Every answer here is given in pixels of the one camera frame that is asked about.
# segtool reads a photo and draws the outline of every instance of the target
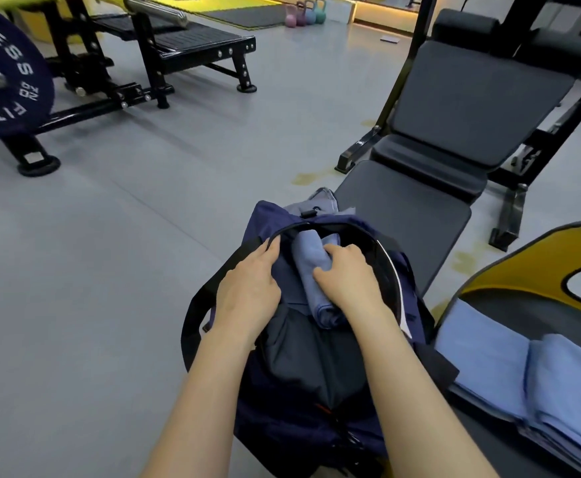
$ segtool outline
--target floor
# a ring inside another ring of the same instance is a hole
[[[0,478],[138,475],[184,377],[190,298],[257,200],[341,183],[337,156],[374,124],[408,48],[339,23],[255,34],[255,94],[205,68],[171,76],[167,111],[143,104],[42,136],[63,166],[38,180],[0,145]],[[116,79],[145,83],[135,44],[103,46]],[[57,99],[77,103],[61,85]],[[426,295],[436,311],[503,255],[487,245],[499,205],[496,188],[474,204]],[[576,220],[581,127],[533,184],[513,248]],[[231,477],[268,476],[236,441]]]

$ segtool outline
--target bag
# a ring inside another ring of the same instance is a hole
[[[191,300],[181,336],[184,362],[190,369],[201,341],[199,327],[214,307],[226,273],[265,239],[281,235],[280,258],[272,275],[282,297],[275,317],[248,357],[239,389],[235,436],[278,478],[308,478],[321,465],[378,477],[382,467],[374,457],[387,456],[387,452],[352,330],[347,324],[320,329],[310,317],[288,316],[301,309],[290,301],[293,291],[287,283],[296,270],[288,253],[297,233],[306,229],[316,230],[321,237],[338,233],[342,246],[356,244],[374,269],[384,303],[436,385],[445,389],[458,371],[428,345],[435,321],[394,240],[354,215],[305,211],[302,216],[271,202],[257,203],[242,245]],[[279,345],[286,352],[280,353]],[[343,365],[332,358],[336,355],[344,359]]]

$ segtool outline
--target pink kettlebell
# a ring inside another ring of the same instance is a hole
[[[294,29],[297,26],[297,7],[295,5],[286,5],[286,20],[284,24],[289,29]]]
[[[303,2],[297,2],[297,26],[306,26],[306,4]]]

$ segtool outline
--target weight plate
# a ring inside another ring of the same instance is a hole
[[[45,122],[55,89],[47,61],[18,27],[0,15],[0,137],[27,133]]]

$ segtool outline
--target person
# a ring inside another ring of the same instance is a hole
[[[228,475],[246,359],[281,298],[270,274],[279,237],[266,248],[267,242],[220,284],[213,327],[202,339],[141,478]],[[345,313],[358,340],[395,477],[495,478],[383,303],[361,251],[354,245],[325,249],[333,267],[315,269],[314,277]]]

